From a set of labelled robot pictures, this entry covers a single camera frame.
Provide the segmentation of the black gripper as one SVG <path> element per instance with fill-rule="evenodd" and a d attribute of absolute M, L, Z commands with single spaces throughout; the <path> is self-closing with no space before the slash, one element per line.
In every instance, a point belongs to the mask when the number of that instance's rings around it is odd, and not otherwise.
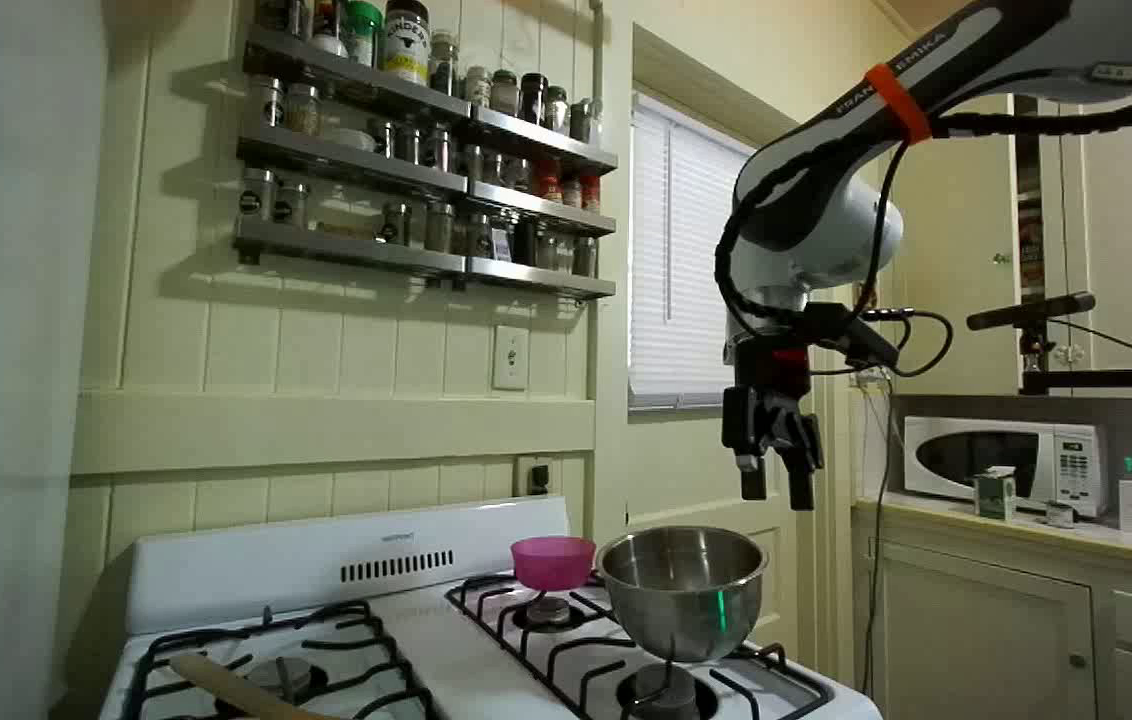
<path fill-rule="evenodd" d="M 789 467 L 791 513 L 816 509 L 822 429 L 801 408 L 807 390 L 807 348 L 736 343 L 736 373 L 726 390 L 726 445 L 736 453 L 741 501 L 769 501 L 766 453 L 778 453 Z"/>

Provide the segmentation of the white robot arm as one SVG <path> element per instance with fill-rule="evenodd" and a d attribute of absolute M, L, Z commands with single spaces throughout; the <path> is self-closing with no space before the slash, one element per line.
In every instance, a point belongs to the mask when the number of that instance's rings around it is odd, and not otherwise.
<path fill-rule="evenodd" d="M 814 509 L 826 467 L 816 417 L 801 408 L 814 348 L 852 369 L 896 365 L 864 300 L 905 219 L 860 181 L 869 160 L 943 137 L 1117 128 L 1132 128 L 1132 0 L 963 0 L 814 121 L 762 144 L 713 253 L 736 369 L 720 439 L 741 496 L 769 496 L 766 458 L 778 453 L 789 506 Z"/>

